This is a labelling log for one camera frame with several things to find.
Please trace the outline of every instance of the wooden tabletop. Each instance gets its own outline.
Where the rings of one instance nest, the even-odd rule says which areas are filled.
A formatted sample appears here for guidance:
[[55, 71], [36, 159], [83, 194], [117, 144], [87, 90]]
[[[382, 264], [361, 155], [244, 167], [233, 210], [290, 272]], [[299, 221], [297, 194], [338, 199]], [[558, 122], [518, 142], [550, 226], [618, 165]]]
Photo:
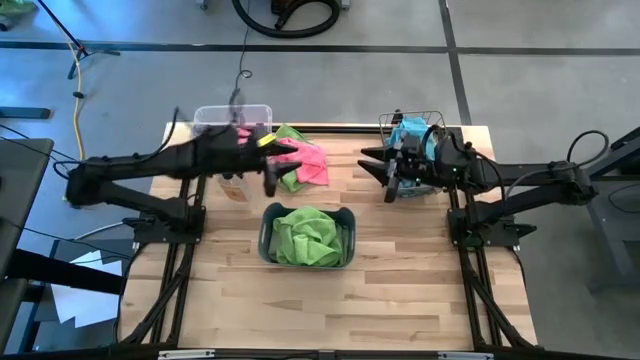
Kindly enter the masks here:
[[[493, 157], [485, 126], [462, 127], [465, 141]], [[188, 140], [179, 125], [171, 143]], [[327, 153], [329, 186], [296, 194], [278, 189], [265, 197], [251, 174], [249, 203], [226, 197], [216, 178], [207, 182], [207, 220], [196, 247], [180, 337], [181, 347], [369, 350], [469, 350], [472, 348], [457, 251], [445, 226], [446, 194], [383, 202], [379, 183], [357, 165], [375, 135], [309, 135]], [[151, 194], [178, 195], [180, 182], [153, 180]], [[496, 199], [496, 192], [483, 199]], [[280, 267], [257, 251], [266, 206], [348, 207], [356, 216], [356, 250], [344, 270]], [[150, 245], [132, 266], [122, 302], [121, 336], [128, 335], [158, 296], [167, 246]], [[496, 302], [535, 343], [527, 294], [514, 255], [488, 248]], [[173, 303], [165, 317], [169, 329]], [[485, 339], [489, 339], [480, 306]]]

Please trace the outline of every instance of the gray floor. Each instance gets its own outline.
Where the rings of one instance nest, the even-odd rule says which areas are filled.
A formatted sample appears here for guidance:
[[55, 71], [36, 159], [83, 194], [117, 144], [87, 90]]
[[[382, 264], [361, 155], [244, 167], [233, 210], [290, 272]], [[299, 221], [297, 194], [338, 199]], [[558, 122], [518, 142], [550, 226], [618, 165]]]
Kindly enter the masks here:
[[[223, 0], [213, 0], [207, 13], [189, 1], [50, 2], [78, 37], [94, 41], [239, 44], [245, 29]], [[283, 42], [251, 33], [249, 43], [445, 44], [437, 0], [352, 3], [335, 28], [316, 38]], [[267, 1], [253, 4], [257, 18], [273, 21]], [[640, 7], [633, 0], [450, 0], [449, 8], [459, 46], [640, 47], [635, 21]], [[291, 25], [325, 13], [321, 6], [305, 6]], [[13, 31], [0, 33], [0, 41], [61, 41], [44, 12], [23, 20]], [[227, 103], [238, 59], [239, 53], [222, 52], [125, 52], [88, 59], [83, 65], [88, 99], [81, 118], [87, 153], [152, 150], [174, 106], [188, 120], [200, 106]], [[637, 127], [639, 60], [461, 56], [460, 62], [471, 119], [490, 127], [498, 160], [531, 162], [564, 158], [567, 139], [585, 130], [603, 130], [615, 139]], [[71, 124], [76, 84], [65, 79], [69, 64], [67, 51], [0, 49], [0, 104], [51, 108], [50, 120], [3, 123], [34, 137], [50, 137], [58, 150], [76, 156]], [[242, 82], [247, 102], [271, 106], [275, 121], [373, 123], [379, 113], [402, 108], [438, 109], [448, 123], [460, 123], [447, 55], [248, 53], [245, 67], [254, 73]], [[578, 156], [595, 152], [599, 141], [585, 141]], [[146, 190], [149, 184], [130, 185]], [[109, 206], [70, 209], [61, 200], [63, 189], [62, 180], [48, 171], [29, 226], [74, 236], [130, 215]], [[607, 265], [586, 209], [549, 206], [519, 219], [539, 228], [523, 241], [522, 258], [540, 344], [640, 357], [638, 294], [594, 296], [586, 289]], [[50, 242], [25, 233], [21, 246], [48, 253]], [[56, 329], [43, 331], [54, 334]], [[46, 336], [39, 341], [46, 343]]]

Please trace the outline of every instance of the vacuum cleaner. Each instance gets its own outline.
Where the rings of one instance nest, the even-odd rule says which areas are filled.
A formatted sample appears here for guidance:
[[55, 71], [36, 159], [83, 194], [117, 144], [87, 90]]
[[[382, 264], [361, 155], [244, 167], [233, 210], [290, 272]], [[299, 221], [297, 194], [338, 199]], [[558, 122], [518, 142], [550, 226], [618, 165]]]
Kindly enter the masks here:
[[[338, 1], [336, 0], [271, 0], [271, 12], [274, 15], [278, 15], [278, 21], [275, 24], [275, 28], [269, 28], [253, 20], [249, 14], [247, 14], [244, 7], [242, 7], [240, 0], [231, 0], [231, 2], [238, 13], [238, 16], [240, 16], [247, 26], [260, 34], [278, 39], [301, 39], [321, 34], [329, 30], [340, 17], [340, 4], [338, 4]], [[319, 2], [327, 5], [331, 9], [331, 16], [329, 16], [329, 18], [322, 24], [308, 29], [282, 30], [291, 15], [298, 10], [300, 6], [312, 2]]]

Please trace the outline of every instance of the white paper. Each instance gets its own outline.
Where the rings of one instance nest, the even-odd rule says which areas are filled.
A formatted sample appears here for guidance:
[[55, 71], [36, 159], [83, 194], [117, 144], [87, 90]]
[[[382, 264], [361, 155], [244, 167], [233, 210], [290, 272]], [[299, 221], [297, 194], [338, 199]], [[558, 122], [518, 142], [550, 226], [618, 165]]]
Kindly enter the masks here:
[[[85, 254], [72, 263], [114, 275], [122, 275], [122, 261], [102, 264], [100, 251]], [[75, 317], [76, 328], [114, 319], [118, 314], [118, 295], [76, 289], [63, 285], [51, 285], [58, 318], [63, 323]]]
[[[122, 261], [102, 265], [102, 267], [97, 270], [121, 276]], [[87, 301], [87, 304], [90, 305], [86, 306], [84, 311], [76, 314], [76, 328], [115, 319], [116, 316], [118, 316], [118, 295], [97, 291], [87, 292], [88, 294], [86, 294], [83, 301]]]
[[[100, 259], [100, 252], [94, 251], [85, 254], [72, 262], [94, 261]], [[78, 266], [85, 266], [90, 264], [100, 265], [100, 261], [95, 261], [87, 264], [79, 264]], [[72, 317], [76, 316], [78, 311], [78, 303], [76, 301], [76, 295], [78, 289], [71, 288], [64, 285], [51, 284], [51, 290], [53, 291], [53, 299], [56, 304], [56, 311], [58, 313], [58, 319], [60, 323], [63, 323]]]

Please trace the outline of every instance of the black hose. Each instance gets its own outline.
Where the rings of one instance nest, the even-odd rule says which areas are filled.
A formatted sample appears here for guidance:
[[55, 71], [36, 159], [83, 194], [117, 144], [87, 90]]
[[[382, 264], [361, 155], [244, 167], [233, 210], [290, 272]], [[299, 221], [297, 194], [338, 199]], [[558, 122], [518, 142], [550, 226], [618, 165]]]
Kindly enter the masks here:
[[[233, 7], [236, 9], [236, 12], [238, 13], [238, 16], [240, 16], [242, 21], [244, 21], [247, 26], [259, 32], [260, 34], [278, 39], [301, 39], [318, 35], [329, 30], [340, 17], [340, 5], [336, 0], [294, 0], [286, 6], [286, 8], [282, 11], [282, 14], [280, 14], [280, 16], [278, 17], [278, 22], [275, 25], [275, 29], [271, 29], [254, 21], [244, 10], [242, 4], [240, 3], [240, 0], [231, 0], [231, 2], [233, 4]], [[320, 2], [329, 6], [331, 8], [331, 16], [329, 16], [329, 18], [322, 24], [310, 27], [308, 29], [282, 30], [282, 27], [284, 27], [284, 25], [287, 23], [289, 17], [300, 6], [312, 2]]]

